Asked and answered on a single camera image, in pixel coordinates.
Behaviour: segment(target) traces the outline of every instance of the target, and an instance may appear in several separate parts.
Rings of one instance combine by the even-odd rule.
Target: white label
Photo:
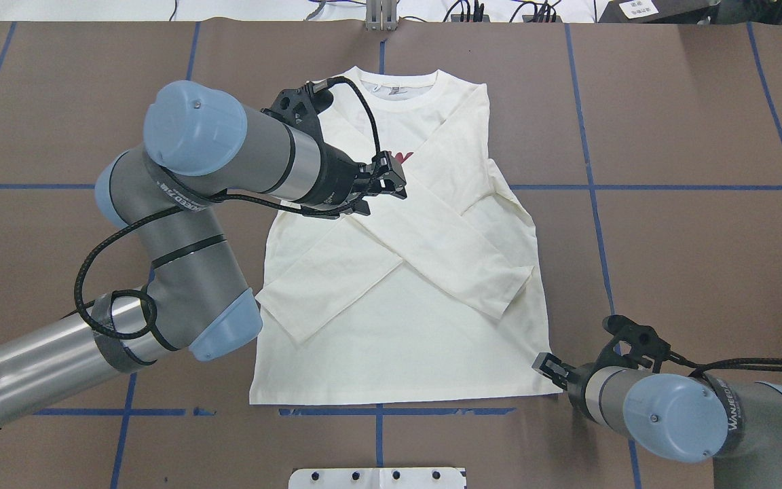
[[[660,13],[651,0],[632,0],[618,4],[627,18],[645,18]]]

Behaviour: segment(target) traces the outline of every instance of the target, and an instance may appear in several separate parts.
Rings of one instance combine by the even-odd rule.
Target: white long-sleeve shirt
[[[280,213],[258,294],[252,403],[339,405],[559,392],[530,365],[547,352],[533,220],[487,157],[487,87],[437,71],[353,68],[405,200],[370,216]],[[330,145],[373,157],[348,87],[320,115]]]

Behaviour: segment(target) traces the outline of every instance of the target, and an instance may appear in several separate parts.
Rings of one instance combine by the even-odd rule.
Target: shirt sleeve
[[[467,220],[415,179],[407,197],[353,216],[376,241],[424,278],[491,318],[499,319],[533,272],[514,266]]]
[[[265,284],[255,299],[301,343],[359,300],[401,261],[357,223],[345,219],[296,257],[278,278]]]

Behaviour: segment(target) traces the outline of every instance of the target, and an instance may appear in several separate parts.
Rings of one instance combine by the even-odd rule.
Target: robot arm
[[[333,102],[334,80],[345,82],[283,90],[261,112],[192,81],[160,90],[142,145],[122,153],[96,183],[96,203],[121,228],[179,207],[136,229],[155,279],[141,293],[105,294],[83,312],[128,338],[102,334],[76,312],[0,346],[0,427],[175,350],[189,347],[206,361],[257,336],[261,317],[251,288],[211,209],[226,189],[267,194],[300,204],[305,215],[332,218],[369,214],[363,196],[406,197],[403,170],[379,151],[378,138],[370,164],[324,142],[318,114]],[[139,300],[143,293],[155,307]],[[148,326],[149,334],[130,334]]]
[[[729,383],[654,374],[647,369],[670,359],[670,345],[654,328],[625,316],[609,316],[614,335],[596,362],[567,365],[550,353],[534,363],[568,391],[578,411],[634,439],[660,457],[694,463],[713,458],[716,489],[782,487],[782,386]],[[626,355],[618,343],[631,347]]]

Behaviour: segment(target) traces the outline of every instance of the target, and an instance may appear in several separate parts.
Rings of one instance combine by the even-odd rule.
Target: white plastic bracket
[[[466,470],[455,467],[299,469],[288,489],[466,489]]]

